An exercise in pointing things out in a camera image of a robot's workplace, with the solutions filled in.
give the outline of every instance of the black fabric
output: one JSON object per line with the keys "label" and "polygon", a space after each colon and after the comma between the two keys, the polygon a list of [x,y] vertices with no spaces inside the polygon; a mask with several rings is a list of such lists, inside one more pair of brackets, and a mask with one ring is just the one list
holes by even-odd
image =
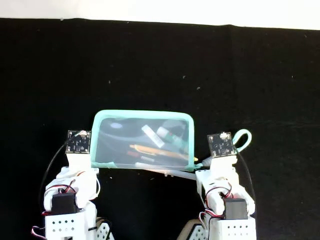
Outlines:
{"label": "black fabric", "polygon": [[[67,130],[90,130],[103,109],[190,114],[200,159],[207,134],[249,129],[259,239],[319,239],[320,32],[83,19],[1,19],[0,32],[6,239],[33,239],[47,164]],[[61,154],[48,181],[65,165]],[[116,240],[174,240],[203,209],[192,180],[123,169],[99,179],[94,202]]]}

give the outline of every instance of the wire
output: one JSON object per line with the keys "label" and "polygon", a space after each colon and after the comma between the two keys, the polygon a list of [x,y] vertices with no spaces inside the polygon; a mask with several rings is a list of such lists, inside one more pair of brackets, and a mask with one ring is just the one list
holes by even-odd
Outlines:
{"label": "wire", "polygon": [[251,174],[250,174],[248,165],[247,165],[245,159],[243,158],[243,156],[240,154],[240,152],[237,149],[236,149],[236,152],[238,153],[238,155],[240,157],[240,161],[241,161],[242,165],[244,166],[245,173],[246,173],[247,178],[249,180],[250,191],[251,191],[251,194],[252,194],[252,198],[253,198],[254,201],[256,201],[256,193],[255,193],[254,184],[252,182],[252,178],[251,178]]}
{"label": "wire", "polygon": [[38,238],[38,239],[46,240],[46,237],[37,234],[37,233],[35,232],[35,229],[37,229],[37,230],[43,230],[43,229],[45,229],[45,227],[32,226],[32,228],[31,228],[31,235],[35,236],[35,237]]}
{"label": "wire", "polygon": [[72,191],[74,191],[76,193],[76,190],[72,186],[66,185],[66,184],[59,184],[59,185],[53,185],[51,187],[48,187],[48,189],[45,190],[44,194],[46,194],[47,191],[52,188],[61,188],[61,187],[65,187],[65,189],[63,190],[64,193],[66,193],[69,189],[71,189]]}
{"label": "wire", "polygon": [[42,204],[41,204],[41,193],[42,193],[42,189],[44,188],[45,185],[45,181],[47,179],[49,170],[52,166],[52,164],[54,163],[55,159],[57,158],[58,154],[61,152],[61,150],[70,142],[72,141],[76,136],[80,135],[82,132],[84,132],[83,130],[79,131],[78,133],[76,133],[75,135],[73,135],[73,137],[71,137],[70,139],[67,139],[63,145],[58,149],[58,151],[56,151],[56,153],[53,155],[51,161],[48,164],[48,167],[46,168],[42,180],[41,180],[41,184],[40,184],[40,188],[39,188],[39,194],[38,194],[38,203],[39,203],[39,207],[40,207],[40,211],[42,212]]}
{"label": "wire", "polygon": [[228,189],[228,188],[226,188],[226,187],[224,187],[224,186],[215,186],[215,187],[211,188],[209,191],[206,192],[206,194],[205,194],[205,196],[204,196],[204,201],[205,201],[205,204],[206,204],[207,206],[208,206],[207,196],[208,196],[208,194],[209,194],[212,190],[215,190],[215,189],[225,189],[225,190],[227,190],[228,192],[227,192],[227,194],[225,195],[225,196],[227,196],[227,195],[230,194],[232,188]]}
{"label": "wire", "polygon": [[95,194],[90,198],[90,200],[93,200],[95,199],[96,197],[98,197],[99,193],[100,193],[100,190],[101,190],[101,185],[100,185],[100,182],[99,182],[99,179],[97,176],[95,176],[95,179],[96,179],[96,183],[98,185],[98,190],[95,192]]}
{"label": "wire", "polygon": [[235,133],[235,135],[233,136],[233,139],[232,139],[232,143],[233,145],[236,145],[237,142],[239,141],[239,139],[243,136],[243,135],[247,135],[248,136],[248,139],[246,140],[246,142],[241,146],[241,147],[238,147],[237,148],[237,152],[241,152],[242,150],[244,150],[250,143],[251,143],[251,140],[252,140],[252,134],[249,130],[247,129],[240,129],[239,131],[237,131]]}
{"label": "wire", "polygon": [[205,230],[207,230],[207,227],[206,227],[204,221],[203,221],[202,218],[201,218],[201,215],[202,215],[202,214],[205,214],[205,212],[204,212],[204,211],[199,212],[198,218],[199,218],[199,221],[201,222],[202,227],[203,227]]}
{"label": "wire", "polygon": [[72,189],[74,192],[76,192],[76,191],[71,187],[71,184],[73,184],[75,181],[76,181],[76,180],[73,179],[73,180],[70,182],[69,186],[68,186],[65,190],[63,190],[63,191],[64,191],[65,193],[67,193],[67,192],[69,191],[69,189]]}
{"label": "wire", "polygon": [[212,211],[212,209],[210,209],[210,208],[206,208],[204,211],[205,211],[206,214],[209,214],[213,218],[221,218],[223,216],[223,215],[215,214],[215,212]]}

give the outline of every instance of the pencil case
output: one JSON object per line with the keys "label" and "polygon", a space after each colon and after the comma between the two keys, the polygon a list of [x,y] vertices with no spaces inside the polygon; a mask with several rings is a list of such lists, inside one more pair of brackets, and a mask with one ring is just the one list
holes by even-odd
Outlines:
{"label": "pencil case", "polygon": [[194,132],[186,113],[101,110],[92,126],[91,165],[193,171]]}

